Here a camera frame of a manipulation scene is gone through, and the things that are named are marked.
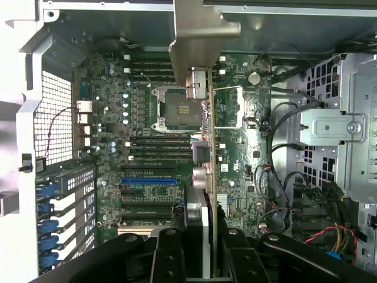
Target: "red wire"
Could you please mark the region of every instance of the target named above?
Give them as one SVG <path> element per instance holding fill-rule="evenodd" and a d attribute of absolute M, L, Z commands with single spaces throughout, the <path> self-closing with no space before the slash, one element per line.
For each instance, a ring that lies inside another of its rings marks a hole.
<path fill-rule="evenodd" d="M 49 124 L 49 128 L 48 128 L 48 133 L 47 133 L 47 147 L 46 147 L 46 152 L 45 152 L 45 158 L 47 160 L 48 156 L 49 156 L 49 144 L 51 143 L 51 130 L 52 130 L 52 125 L 54 124 L 54 121 L 55 119 L 63 112 L 67 111 L 68 109 L 73 109 L 73 110 L 76 110 L 78 112 L 78 108 L 73 106 L 73 107 L 67 107 L 67 108 L 64 108 L 63 110 L 61 110 L 60 112 L 58 112 L 58 114 L 56 114 L 54 116 L 54 118 L 52 118 L 51 120 L 51 123 Z"/>
<path fill-rule="evenodd" d="M 307 240 L 305 241 L 305 243 L 309 243 L 310 241 L 314 240 L 314 239 L 317 238 L 319 235 L 321 235 L 321 234 L 327 232 L 328 230 L 333 230 L 333 229 L 337 229 L 337 228 L 342 228 L 344 231 L 348 231 L 348 232 L 350 232 L 351 235 L 352 235 L 352 237 L 353 237 L 353 244 L 354 244 L 354 246 L 355 246 L 355 251 L 353 252 L 353 259 L 352 259 L 352 262 L 351 262 L 351 264 L 353 264 L 353 263 L 355 263 L 355 260 L 356 260 L 356 254 L 357 254 L 357 252 L 358 252 L 358 249 L 357 249 L 357 247 L 358 247 L 358 239 L 357 239 L 357 237 L 355 236 L 355 233 L 354 233 L 352 230 L 349 230 L 349 229 L 347 229 L 347 228 L 345 228 L 345 227 L 343 227 L 343 226 L 337 226 L 337 227 L 335 227 L 335 226 L 330 226 L 330 227 L 326 227 L 324 230 L 322 230 L 322 231 L 320 231 L 320 232 L 314 234 L 314 236 L 312 236 L 311 238 L 307 239 Z"/>

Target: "cable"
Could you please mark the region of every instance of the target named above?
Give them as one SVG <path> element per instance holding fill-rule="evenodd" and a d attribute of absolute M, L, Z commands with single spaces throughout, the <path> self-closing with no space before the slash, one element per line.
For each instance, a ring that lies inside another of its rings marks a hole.
<path fill-rule="evenodd" d="M 281 144 L 278 144 L 277 146 L 274 146 L 272 148 L 272 152 L 275 152 L 276 150 L 281 149 L 282 147 L 290 147 L 291 149 L 295 149 L 299 151 L 304 150 L 304 148 L 298 145 L 297 143 L 281 143 Z"/>
<path fill-rule="evenodd" d="M 275 171 L 275 167 L 273 165 L 273 159 L 272 159 L 272 143 L 273 143 L 273 135 L 275 134 L 275 132 L 277 131 L 277 129 L 286 121 L 288 120 L 291 116 L 297 114 L 297 113 L 300 113 L 302 111 L 305 111 L 305 110 L 308 110 L 308 109 L 312 109 L 312 108 L 318 108 L 320 107 L 322 104 L 318 101 L 315 101 L 315 102 L 312 102 L 312 103 L 309 103 L 309 104 L 306 104 L 304 106 L 301 106 L 299 108 L 296 108 L 296 109 L 293 109 L 292 111 L 288 112 L 287 114 L 285 114 L 278 122 L 277 124 L 271 129 L 271 132 L 269 134 L 269 138 L 268 138 L 268 141 L 267 141 L 267 156 L 268 156 L 268 160 L 269 160 L 269 165 L 271 166 L 271 172 L 274 176 L 274 178 L 276 179 L 277 181 L 277 184 L 278 186 L 280 187 L 280 191 L 281 191 L 281 195 L 278 196 L 277 198 L 280 198 L 281 196 L 284 196 L 284 199 L 285 199 L 285 202 L 287 204 L 287 206 L 289 205 L 289 199 L 288 199 L 288 196 L 287 194 L 285 194 L 285 191 L 284 191 L 284 188 L 282 186 L 282 183 Z"/>
<path fill-rule="evenodd" d="M 271 87 L 271 90 L 273 91 L 277 91 L 277 92 L 280 92 L 280 93 L 287 93 L 287 94 L 290 94 L 290 93 L 293 93 L 293 94 L 301 94 L 302 96 L 304 96 L 307 100 L 309 100 L 310 102 L 313 102 L 313 101 L 316 101 L 316 99 L 314 97 L 311 97 L 310 95 L 308 95 L 306 92 L 302 91 L 302 90 L 298 90 L 297 88 L 280 88 L 280 87 Z"/>
<path fill-rule="evenodd" d="M 345 228 L 345 227 L 343 227 L 343 226 L 330 226 L 330 227 L 326 227 L 324 230 L 322 230 L 322 231 L 320 231 L 320 232 L 314 234 L 314 236 L 312 236 L 311 238 L 307 239 L 307 240 L 305 241 L 305 243 L 309 243 L 309 242 L 311 242 L 312 240 L 314 240 L 315 238 L 317 238 L 319 235 L 321 235 L 321 234 L 323 234 L 323 233 L 325 233 L 325 232 L 327 232 L 327 231 L 329 231 L 329 230 L 334 230 L 334 229 L 337 229 L 337 228 L 341 228 L 341 229 L 343 229 L 344 231 L 350 232 L 350 234 L 351 234 L 352 237 L 353 237 L 353 244 L 354 244 L 354 246 L 355 246 L 355 250 L 354 250 L 354 252 L 353 252 L 353 259 L 352 259 L 352 262 L 351 262 L 351 263 L 353 264 L 353 263 L 355 262 L 355 260 L 356 260 L 356 254 L 357 254 L 357 252 L 358 252 L 358 249 L 357 249 L 357 247 L 358 247 L 358 239 L 357 239 L 357 237 L 355 236 L 355 233 L 354 233 L 352 230 L 349 230 L 349 229 L 347 229 L 347 228 Z"/>
<path fill-rule="evenodd" d="M 270 114 L 270 120 L 269 120 L 269 124 L 272 125 L 272 120 L 273 120 L 273 115 L 275 114 L 276 110 L 282 106 L 282 105 L 292 105 L 292 106 L 295 106 L 296 108 L 298 107 L 296 103 L 294 102 L 281 102 L 279 103 L 277 106 L 274 107 L 274 109 L 271 111 L 271 114 Z"/>
<path fill-rule="evenodd" d="M 295 45 L 295 44 L 289 44 L 289 43 L 285 43 L 285 44 L 279 44 L 279 45 L 276 45 L 274 47 L 270 47 L 268 48 L 265 52 L 262 53 L 262 57 L 265 56 L 268 52 L 274 50 L 274 49 L 277 49 L 277 48 L 282 48 L 282 47 L 292 47 L 294 48 L 295 50 L 297 50 L 298 53 L 300 53 L 300 55 L 302 56 L 302 58 L 309 63 L 309 65 L 311 65 L 312 67 L 314 67 L 315 65 L 313 64 L 313 62 L 311 62 L 311 60 L 300 50 L 300 48 Z"/>
<path fill-rule="evenodd" d="M 292 178 L 294 175 L 296 175 L 296 174 L 299 174 L 299 175 L 301 175 L 301 177 L 304 179 L 304 181 L 305 181 L 305 185 L 306 186 L 309 186 L 309 183 L 308 183 L 308 181 L 307 181 L 307 178 L 306 178 L 306 176 L 303 174 L 303 173 L 301 173 L 301 172 L 298 172 L 298 171 L 293 171 L 293 172 L 290 172 L 286 177 L 285 177 L 285 179 L 284 179 L 284 184 L 283 184 L 283 189 L 284 189 L 284 191 L 286 190 L 286 188 L 287 188 L 287 185 L 288 185 L 288 183 L 289 183 L 289 180 L 290 180 L 290 178 Z"/>
<path fill-rule="evenodd" d="M 99 43 L 107 41 L 107 40 L 117 40 L 117 41 L 120 41 L 120 42 L 124 42 L 125 46 L 127 46 L 127 48 L 129 48 L 129 49 L 135 49 L 135 48 L 141 46 L 141 44 L 132 44 L 129 40 L 125 39 L 124 37 L 119 37 L 117 35 L 109 35 L 109 36 L 106 36 L 106 37 L 101 37 L 101 38 L 95 40 L 94 44 L 98 45 Z"/>
<path fill-rule="evenodd" d="M 51 143 L 51 131 L 52 131 L 52 125 L 54 124 L 54 121 L 55 119 L 60 115 L 62 114 L 63 112 L 69 110 L 69 109 L 72 109 L 72 110 L 75 110 L 76 112 L 79 112 L 78 108 L 75 107 L 75 106 L 72 106 L 72 107 L 67 107 L 67 108 L 64 108 L 63 110 L 61 110 L 60 112 L 58 112 L 58 114 L 56 114 L 54 116 L 54 118 L 52 118 L 51 120 L 51 123 L 49 125 L 49 128 L 48 128 L 48 133 L 47 133 L 47 147 L 46 147 L 46 152 L 45 152 L 45 158 L 47 159 L 48 156 L 49 156 L 49 145 Z"/>

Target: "blue pcie slot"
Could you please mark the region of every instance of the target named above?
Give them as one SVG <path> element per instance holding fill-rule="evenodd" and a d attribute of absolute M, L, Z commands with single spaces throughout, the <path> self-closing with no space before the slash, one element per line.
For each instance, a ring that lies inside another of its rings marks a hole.
<path fill-rule="evenodd" d="M 176 185 L 178 184 L 177 178 L 122 178 L 123 185 Z"/>

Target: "green circuit board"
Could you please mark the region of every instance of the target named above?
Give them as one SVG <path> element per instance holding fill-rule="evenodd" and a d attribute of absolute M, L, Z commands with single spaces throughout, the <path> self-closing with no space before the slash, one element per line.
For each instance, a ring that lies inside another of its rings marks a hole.
<path fill-rule="evenodd" d="M 175 86 L 168 55 L 127 55 L 131 60 L 120 52 L 90 53 L 80 66 L 85 70 L 80 97 L 93 101 L 91 155 L 97 162 L 98 243 L 118 235 L 119 227 L 171 225 L 171 207 L 183 202 L 183 188 L 191 184 L 196 166 L 191 135 L 204 132 L 197 117 L 200 102 L 181 106 L 185 89 Z M 269 126 L 263 122 L 270 111 L 270 68 L 267 57 L 223 55 L 213 70 L 214 88 L 242 88 L 217 90 L 215 95 L 218 199 L 228 225 L 253 234 L 264 209 L 254 170 L 266 162 Z M 251 73 L 260 75 L 257 85 L 248 82 Z M 157 100 L 156 90 L 161 89 L 166 89 L 164 102 Z M 156 131 L 159 117 L 166 118 L 173 132 Z M 122 178 L 132 177 L 169 178 L 176 183 L 121 183 Z"/>

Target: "perforated metal panel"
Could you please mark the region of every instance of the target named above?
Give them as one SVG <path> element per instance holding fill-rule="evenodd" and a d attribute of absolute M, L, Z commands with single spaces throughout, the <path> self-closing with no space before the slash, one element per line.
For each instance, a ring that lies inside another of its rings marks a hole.
<path fill-rule="evenodd" d="M 306 92 L 324 101 L 328 108 L 340 109 L 340 56 L 328 59 L 306 72 Z M 322 187 L 324 180 L 335 180 L 338 147 L 306 146 L 303 172 L 312 186 Z"/>
<path fill-rule="evenodd" d="M 34 113 L 36 157 L 46 157 L 47 165 L 72 159 L 71 83 L 43 71 L 42 96 Z"/>

